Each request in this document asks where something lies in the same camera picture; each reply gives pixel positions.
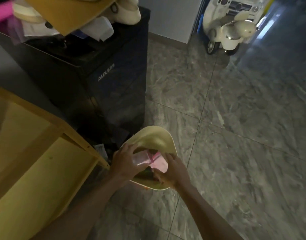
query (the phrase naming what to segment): person's left hand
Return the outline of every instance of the person's left hand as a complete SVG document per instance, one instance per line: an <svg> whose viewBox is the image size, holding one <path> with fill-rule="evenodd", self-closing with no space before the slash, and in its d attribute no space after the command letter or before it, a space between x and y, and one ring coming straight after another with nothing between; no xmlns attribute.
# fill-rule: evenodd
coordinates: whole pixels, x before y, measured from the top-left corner
<svg viewBox="0 0 306 240"><path fill-rule="evenodd" d="M124 144L118 151L113 154L112 165L109 174L113 177L120 177L123 181L134 178L136 174L146 169L149 164L145 163L139 166L133 164L132 156L137 144Z"/></svg>

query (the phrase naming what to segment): pink object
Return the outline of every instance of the pink object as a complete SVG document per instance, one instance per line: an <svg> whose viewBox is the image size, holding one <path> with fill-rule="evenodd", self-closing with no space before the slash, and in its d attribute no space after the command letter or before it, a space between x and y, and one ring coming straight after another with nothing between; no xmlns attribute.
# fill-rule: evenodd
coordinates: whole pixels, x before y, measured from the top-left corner
<svg viewBox="0 0 306 240"><path fill-rule="evenodd" d="M0 22L13 15L12 1L0 3Z"/></svg>
<svg viewBox="0 0 306 240"><path fill-rule="evenodd" d="M148 163L151 168L159 169L163 173L167 172L167 161L160 152L152 154L149 150L141 151L135 153L132 160L135 165Z"/></svg>

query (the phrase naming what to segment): person's right hand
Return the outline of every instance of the person's right hand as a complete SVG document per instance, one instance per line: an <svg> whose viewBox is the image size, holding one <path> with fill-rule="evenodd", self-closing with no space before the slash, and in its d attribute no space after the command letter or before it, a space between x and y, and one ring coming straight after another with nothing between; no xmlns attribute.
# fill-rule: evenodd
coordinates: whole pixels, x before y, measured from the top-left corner
<svg viewBox="0 0 306 240"><path fill-rule="evenodd" d="M165 153L163 156L167 161L167 172L162 173L156 168L152 170L159 181L175 190L179 190L181 187L189 187L191 180L182 160L174 154Z"/></svg>

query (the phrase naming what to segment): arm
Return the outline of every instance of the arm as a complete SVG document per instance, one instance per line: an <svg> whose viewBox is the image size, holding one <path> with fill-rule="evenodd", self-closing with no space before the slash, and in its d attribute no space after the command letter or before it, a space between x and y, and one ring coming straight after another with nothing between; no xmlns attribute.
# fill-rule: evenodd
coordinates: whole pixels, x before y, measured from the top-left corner
<svg viewBox="0 0 306 240"><path fill-rule="evenodd" d="M67 210L31 240L84 240L116 190L148 165L133 165L137 145L124 144L113 156L108 176L78 204Z"/></svg>
<svg viewBox="0 0 306 240"><path fill-rule="evenodd" d="M175 155L165 154L166 173L154 170L156 177L178 191L204 240L243 240L243 238L203 199L192 186L185 165Z"/></svg>

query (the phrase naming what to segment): black storage drawer unit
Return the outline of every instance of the black storage drawer unit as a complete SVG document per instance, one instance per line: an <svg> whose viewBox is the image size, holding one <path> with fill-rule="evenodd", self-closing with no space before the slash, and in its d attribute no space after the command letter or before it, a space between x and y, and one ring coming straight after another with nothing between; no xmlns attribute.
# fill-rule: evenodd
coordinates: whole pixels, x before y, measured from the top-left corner
<svg viewBox="0 0 306 240"><path fill-rule="evenodd" d="M141 21L113 24L105 42L72 34L14 46L0 24L0 45L67 117L96 142L110 137L110 125L136 133L144 122L150 11Z"/></svg>

